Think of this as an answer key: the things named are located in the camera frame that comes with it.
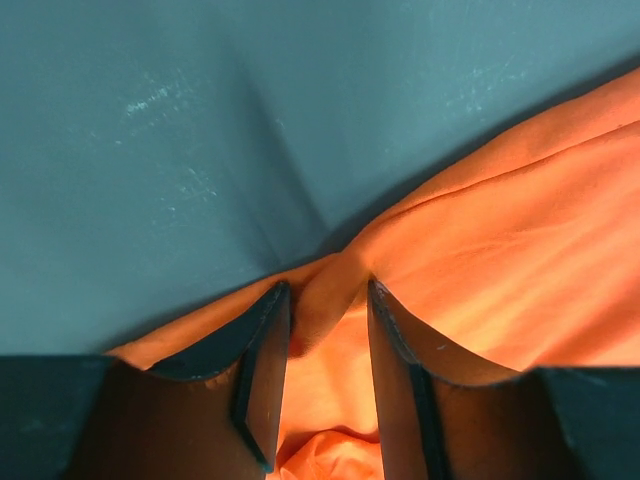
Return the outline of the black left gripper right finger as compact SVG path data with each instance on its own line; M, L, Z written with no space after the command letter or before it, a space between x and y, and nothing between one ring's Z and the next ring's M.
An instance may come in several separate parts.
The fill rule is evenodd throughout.
M635 479L639 371L518 372L459 345L368 284L367 325L388 479Z

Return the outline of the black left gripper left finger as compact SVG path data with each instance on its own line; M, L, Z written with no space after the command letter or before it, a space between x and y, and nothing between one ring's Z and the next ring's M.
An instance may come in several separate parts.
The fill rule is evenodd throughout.
M149 369L107 355L1 360L5 479L263 479L274 470L290 289Z

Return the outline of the orange t shirt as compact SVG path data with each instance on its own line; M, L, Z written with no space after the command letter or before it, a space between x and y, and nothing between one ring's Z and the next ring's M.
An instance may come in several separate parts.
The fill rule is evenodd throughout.
M523 370L639 361L639 75L504 132L281 279L294 331L274 477L383 475L365 289Z

